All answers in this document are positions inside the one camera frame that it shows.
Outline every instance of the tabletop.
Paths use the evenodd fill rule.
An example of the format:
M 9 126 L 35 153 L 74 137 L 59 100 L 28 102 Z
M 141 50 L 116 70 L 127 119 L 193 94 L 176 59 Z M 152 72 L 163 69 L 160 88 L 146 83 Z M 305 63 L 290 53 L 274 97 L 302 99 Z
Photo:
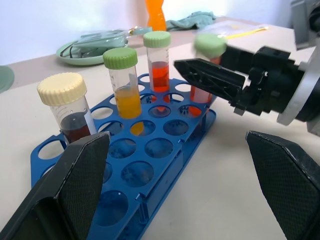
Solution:
M 269 30 L 234 38 L 229 44 L 255 52 L 269 46 L 292 52 L 290 58 L 307 61 L 313 49 L 296 51 L 293 30 L 269 26 Z M 169 49 L 170 77 L 181 79 L 174 60 L 193 58 L 192 45 Z M 137 74 L 148 71 L 147 56 L 138 57 Z M 108 70 L 95 66 L 79 72 L 84 77 L 86 98 L 93 107 L 112 93 Z M 59 127 L 36 90 L 37 83 L 0 94 L 0 229 L 4 227 L 31 189 L 30 154 Z M 290 126 L 276 122 L 278 114 L 239 116 L 223 99 L 211 106 L 217 119 L 157 215 L 143 240 L 285 240 L 265 200 L 249 147 L 249 130 L 277 135 L 296 142 L 320 163 L 318 137 L 305 123 Z

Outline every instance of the red liquid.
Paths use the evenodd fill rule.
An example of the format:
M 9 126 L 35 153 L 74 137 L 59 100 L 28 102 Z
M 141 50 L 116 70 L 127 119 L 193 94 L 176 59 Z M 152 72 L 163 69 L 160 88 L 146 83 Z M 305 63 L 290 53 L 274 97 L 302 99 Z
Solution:
M 152 79 L 151 79 L 151 89 L 154 92 L 162 93 L 169 91 L 169 65 L 165 61 L 156 61 L 152 63 Z M 169 95 L 165 96 L 163 100 L 166 103 L 170 103 Z M 157 107 L 160 112 L 165 110 L 164 107 Z
M 61 121 L 61 131 L 69 144 L 90 135 L 84 112 L 76 112 Z
M 214 58 L 210 59 L 210 62 L 219 65 L 221 62 L 221 57 L 220 56 L 214 57 Z M 208 93 L 206 91 L 203 91 L 199 88 L 196 88 L 195 86 L 191 86 L 190 99 L 193 102 L 205 104 L 205 103 L 209 103 L 211 101 L 212 94 Z M 190 106 L 189 111 L 194 117 L 198 117 L 201 114 L 201 110 L 197 107 Z

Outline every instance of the light green cap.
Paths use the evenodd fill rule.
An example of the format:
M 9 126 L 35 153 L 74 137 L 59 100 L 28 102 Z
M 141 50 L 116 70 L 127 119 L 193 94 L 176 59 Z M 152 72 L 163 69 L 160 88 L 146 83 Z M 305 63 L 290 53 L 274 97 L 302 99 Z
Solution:
M 227 49 L 227 40 L 212 33 L 202 33 L 195 37 L 195 51 L 211 59 L 220 57 Z
M 143 35 L 143 45 L 146 48 L 157 49 L 168 47 L 171 35 L 167 31 L 151 31 Z
M 103 54 L 104 65 L 108 69 L 127 69 L 138 63 L 137 51 L 130 47 L 118 47 Z

